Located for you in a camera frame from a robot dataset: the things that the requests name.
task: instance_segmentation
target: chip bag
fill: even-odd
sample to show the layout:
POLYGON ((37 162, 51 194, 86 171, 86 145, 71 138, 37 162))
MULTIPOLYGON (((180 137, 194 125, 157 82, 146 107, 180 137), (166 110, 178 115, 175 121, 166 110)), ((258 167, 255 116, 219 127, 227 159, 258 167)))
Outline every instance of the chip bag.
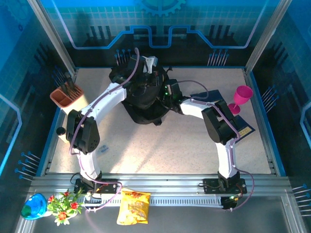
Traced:
POLYGON ((148 224, 150 195, 150 193, 135 192, 123 188, 121 191, 121 205, 117 224, 148 224))

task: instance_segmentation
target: gear logo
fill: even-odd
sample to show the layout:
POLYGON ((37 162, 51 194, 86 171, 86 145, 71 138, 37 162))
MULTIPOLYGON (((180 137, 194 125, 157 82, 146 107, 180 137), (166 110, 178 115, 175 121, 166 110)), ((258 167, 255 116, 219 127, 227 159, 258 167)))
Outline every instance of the gear logo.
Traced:
POLYGON ((168 16, 169 13, 174 14, 176 9, 180 10, 181 4, 186 3, 186 0, 136 0, 135 2, 146 13, 161 17, 168 16))

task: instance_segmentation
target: speckled surface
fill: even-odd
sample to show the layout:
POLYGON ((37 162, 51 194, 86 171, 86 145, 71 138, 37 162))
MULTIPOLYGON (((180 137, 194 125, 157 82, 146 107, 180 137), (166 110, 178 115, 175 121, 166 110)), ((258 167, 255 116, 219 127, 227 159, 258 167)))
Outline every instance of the speckled surface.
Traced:
MULTIPOLYGON (((108 68, 80 69, 76 83, 92 102, 109 85, 108 68)), ((227 103, 239 85, 245 84, 241 69, 173 68, 169 77, 193 79, 209 90, 218 89, 227 103)), ((195 83, 181 83, 184 95, 204 91, 195 83)), ((249 101, 240 115, 256 131, 236 146, 237 165, 251 173, 269 174, 266 154, 249 101)), ((208 173, 218 170, 216 146, 209 138, 204 122, 194 116, 170 111, 161 126, 134 123, 122 104, 118 104, 100 123, 100 146, 109 150, 98 153, 102 172, 112 173, 208 173)), ((68 154, 69 144, 58 140, 50 172, 78 172, 75 156, 68 154)))

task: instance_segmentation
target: wine glass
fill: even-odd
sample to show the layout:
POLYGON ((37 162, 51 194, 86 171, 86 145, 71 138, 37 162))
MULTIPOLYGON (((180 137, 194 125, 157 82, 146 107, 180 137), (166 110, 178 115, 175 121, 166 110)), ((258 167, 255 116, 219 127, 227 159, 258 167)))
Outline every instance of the wine glass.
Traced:
POLYGON ((228 105, 230 111, 232 114, 238 114, 241 111, 241 108, 239 105, 245 104, 249 101, 249 99, 253 96, 254 92, 253 90, 246 86, 242 85, 239 86, 234 93, 234 102, 228 105))

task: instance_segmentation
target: glass panel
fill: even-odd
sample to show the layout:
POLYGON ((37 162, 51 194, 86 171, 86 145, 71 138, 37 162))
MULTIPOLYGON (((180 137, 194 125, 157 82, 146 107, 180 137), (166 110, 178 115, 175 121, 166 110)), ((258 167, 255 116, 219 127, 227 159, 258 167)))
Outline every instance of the glass panel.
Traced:
POLYGON ((278 2, 42 0, 78 67, 114 66, 135 46, 164 65, 244 66, 278 2))
POLYGON ((38 164, 21 153, 42 156, 56 110, 51 74, 64 67, 27 1, 0 1, 0 35, 0 232, 14 232, 38 164))
POLYGON ((308 0, 291 3, 253 70, 264 105, 268 96, 275 98, 266 110, 285 171, 293 179, 300 177, 294 186, 309 182, 308 187, 311 109, 305 111, 305 106, 311 100, 310 9, 308 0))

